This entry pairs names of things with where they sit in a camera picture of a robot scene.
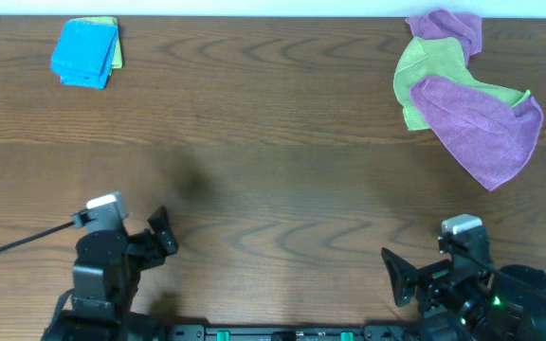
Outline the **blue microfiber cloth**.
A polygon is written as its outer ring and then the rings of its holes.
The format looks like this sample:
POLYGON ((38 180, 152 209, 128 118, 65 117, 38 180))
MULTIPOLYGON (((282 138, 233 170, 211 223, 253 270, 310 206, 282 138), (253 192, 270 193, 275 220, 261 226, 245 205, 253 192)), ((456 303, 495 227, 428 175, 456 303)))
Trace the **blue microfiber cloth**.
POLYGON ((118 26, 69 20, 51 55, 50 69, 61 84, 103 90, 111 67, 118 26))

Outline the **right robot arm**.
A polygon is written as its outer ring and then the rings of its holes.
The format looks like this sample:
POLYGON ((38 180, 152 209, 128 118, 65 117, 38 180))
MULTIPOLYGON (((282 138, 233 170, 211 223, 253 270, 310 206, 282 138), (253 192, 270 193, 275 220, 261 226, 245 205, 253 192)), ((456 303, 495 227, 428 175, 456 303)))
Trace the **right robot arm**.
POLYGON ((381 257, 394 303, 418 303, 404 340, 546 340, 546 274, 525 265, 488 269, 465 252, 417 268, 391 250, 381 257))

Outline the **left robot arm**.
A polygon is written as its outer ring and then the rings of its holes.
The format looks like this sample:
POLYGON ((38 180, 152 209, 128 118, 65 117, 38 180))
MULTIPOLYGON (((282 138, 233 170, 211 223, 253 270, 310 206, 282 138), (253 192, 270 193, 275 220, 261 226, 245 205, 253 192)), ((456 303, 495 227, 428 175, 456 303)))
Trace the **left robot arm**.
POLYGON ((73 288, 56 304, 42 338, 49 341, 166 340, 160 320, 131 311, 143 271, 165 263, 178 251, 165 207, 148 219, 149 228, 127 233, 115 203, 86 208, 73 215, 87 229, 76 244, 73 288))

